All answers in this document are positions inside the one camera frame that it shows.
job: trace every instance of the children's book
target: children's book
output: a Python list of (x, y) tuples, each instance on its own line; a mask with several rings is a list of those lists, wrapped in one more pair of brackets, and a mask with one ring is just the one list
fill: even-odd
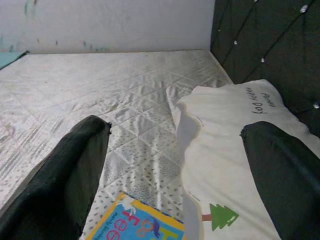
[(122, 192), (86, 240), (186, 240), (184, 224)]

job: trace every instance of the headboard button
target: headboard button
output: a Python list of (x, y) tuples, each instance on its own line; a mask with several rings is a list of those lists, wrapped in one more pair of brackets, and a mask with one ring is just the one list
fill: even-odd
[(301, 9), (300, 9), (300, 13), (304, 14), (308, 9), (308, 5), (304, 5)]
[(313, 107), (315, 109), (320, 109), (320, 101), (316, 101), (314, 104), (313, 104)]

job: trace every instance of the colorful book cover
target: colorful book cover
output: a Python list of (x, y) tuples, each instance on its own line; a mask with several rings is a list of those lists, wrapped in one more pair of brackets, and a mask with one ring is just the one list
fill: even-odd
[(186, 240), (184, 224), (122, 192), (86, 240)]

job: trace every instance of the dark fabric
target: dark fabric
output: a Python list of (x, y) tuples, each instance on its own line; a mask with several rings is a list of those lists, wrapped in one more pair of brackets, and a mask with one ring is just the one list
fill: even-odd
[(268, 122), (241, 132), (252, 176), (283, 240), (320, 239), (320, 159)]
[(1, 209), (1, 240), (80, 237), (98, 189), (110, 128), (89, 116), (60, 140)]
[(318, 137), (319, 13), (320, 0), (216, 0), (211, 36), (211, 51), (235, 84), (268, 80)]

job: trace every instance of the teal object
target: teal object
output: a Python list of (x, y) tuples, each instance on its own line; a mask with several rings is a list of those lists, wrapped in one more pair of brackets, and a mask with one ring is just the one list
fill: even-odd
[(4, 67), (8, 66), (9, 64), (13, 63), (14, 61), (21, 58), (25, 55), (28, 51), (22, 52), (0, 52), (0, 70)]

